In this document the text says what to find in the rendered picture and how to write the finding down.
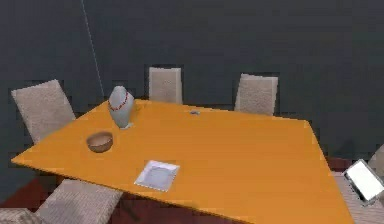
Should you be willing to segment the beige woven chair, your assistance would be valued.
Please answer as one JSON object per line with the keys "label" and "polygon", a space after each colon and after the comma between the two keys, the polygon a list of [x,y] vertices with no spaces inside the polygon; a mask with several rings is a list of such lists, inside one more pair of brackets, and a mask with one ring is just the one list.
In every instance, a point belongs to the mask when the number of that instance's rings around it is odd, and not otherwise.
{"label": "beige woven chair", "polygon": [[149,68],[149,99],[182,104],[180,68]]}
{"label": "beige woven chair", "polygon": [[277,90],[277,77],[242,74],[234,110],[272,116],[275,110]]}
{"label": "beige woven chair", "polygon": [[2,208],[0,224],[42,224],[42,220],[25,208]]}
{"label": "beige woven chair", "polygon": [[35,144],[76,119],[56,79],[12,90],[11,95]]}
{"label": "beige woven chair", "polygon": [[[368,165],[384,182],[384,144],[373,154]],[[332,172],[332,174],[352,215],[354,224],[384,224],[384,193],[373,204],[363,206],[342,173]]]}
{"label": "beige woven chair", "polygon": [[122,192],[65,179],[36,211],[47,224],[107,224]]}

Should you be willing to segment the orange dining table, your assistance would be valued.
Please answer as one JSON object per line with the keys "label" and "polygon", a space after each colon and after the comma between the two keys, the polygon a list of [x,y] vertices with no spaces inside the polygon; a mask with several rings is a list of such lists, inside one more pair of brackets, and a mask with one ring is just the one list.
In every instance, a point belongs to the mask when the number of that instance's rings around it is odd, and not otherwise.
{"label": "orange dining table", "polygon": [[[354,224],[307,121],[136,105],[126,130],[101,104],[12,161],[251,224]],[[113,145],[95,153],[86,140],[101,131]],[[134,184],[150,160],[180,166],[167,192]]]}

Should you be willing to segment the white square plate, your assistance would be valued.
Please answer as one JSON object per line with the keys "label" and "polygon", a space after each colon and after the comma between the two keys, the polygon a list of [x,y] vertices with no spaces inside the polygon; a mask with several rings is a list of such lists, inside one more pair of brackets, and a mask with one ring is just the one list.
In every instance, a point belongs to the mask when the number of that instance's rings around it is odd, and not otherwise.
{"label": "white square plate", "polygon": [[134,184],[167,192],[179,170],[179,165],[150,160],[139,174]]}

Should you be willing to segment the brown wooden bowl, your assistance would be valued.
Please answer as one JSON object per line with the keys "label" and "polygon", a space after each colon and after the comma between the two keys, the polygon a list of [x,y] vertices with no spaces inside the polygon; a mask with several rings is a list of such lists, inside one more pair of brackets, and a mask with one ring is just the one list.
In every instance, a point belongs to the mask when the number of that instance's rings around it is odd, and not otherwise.
{"label": "brown wooden bowl", "polygon": [[94,133],[87,138],[86,143],[91,151],[95,153],[103,153],[112,147],[113,135],[106,131]]}

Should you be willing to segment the white tablet with grey frame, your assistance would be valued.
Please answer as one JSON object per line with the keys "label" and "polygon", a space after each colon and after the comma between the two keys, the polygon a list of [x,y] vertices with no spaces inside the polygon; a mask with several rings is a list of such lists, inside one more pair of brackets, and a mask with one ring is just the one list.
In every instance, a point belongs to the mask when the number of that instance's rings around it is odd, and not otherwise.
{"label": "white tablet with grey frame", "polygon": [[373,204],[384,193],[384,182],[363,160],[359,159],[343,172],[364,206]]}

